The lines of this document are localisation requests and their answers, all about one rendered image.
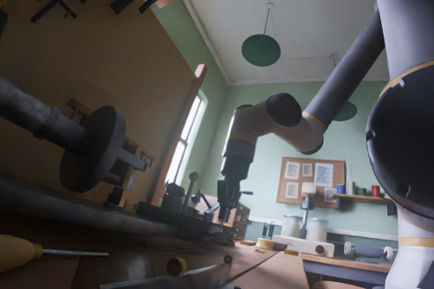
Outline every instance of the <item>white ceiling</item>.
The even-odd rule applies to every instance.
[[[334,70],[330,55],[344,56],[371,18],[375,0],[184,0],[230,86],[324,81]],[[242,55],[251,35],[266,34],[281,47],[281,58],[256,67]],[[385,52],[368,81],[388,81]]]

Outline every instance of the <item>window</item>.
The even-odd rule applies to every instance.
[[[181,137],[177,144],[177,149],[173,154],[172,163],[170,164],[170,169],[168,169],[167,177],[165,180],[168,183],[176,183],[178,178],[178,172],[182,169],[182,164],[184,163],[184,156],[186,149],[189,149],[191,142],[191,131],[195,131],[198,127],[197,118],[198,112],[201,111],[203,101],[199,96],[196,96],[194,102],[192,103],[191,110],[188,115],[188,119],[185,122],[185,127],[181,132]]]

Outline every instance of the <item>jar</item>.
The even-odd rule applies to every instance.
[[[282,236],[300,238],[302,218],[298,215],[284,215],[282,223]]]
[[[326,242],[328,220],[312,218],[308,220],[307,240]]]

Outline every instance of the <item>pinned paper note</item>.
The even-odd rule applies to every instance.
[[[318,187],[333,187],[334,165],[316,163],[314,170],[314,182]]]
[[[324,202],[337,202],[337,200],[333,200],[333,194],[337,193],[336,188],[324,188]]]
[[[286,184],[286,197],[288,199],[298,199],[299,198],[299,184],[288,182]]]
[[[284,173],[284,178],[298,180],[300,175],[300,166],[300,163],[288,162],[286,164],[286,172]]]
[[[301,164],[301,175],[303,177],[313,176],[313,164]]]

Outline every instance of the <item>bulletin board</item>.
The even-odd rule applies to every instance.
[[[316,195],[310,198],[315,207],[335,209],[336,200],[325,195],[331,196],[338,184],[345,183],[345,162],[283,157],[276,201],[300,205],[305,201],[301,196],[304,182],[316,183]]]

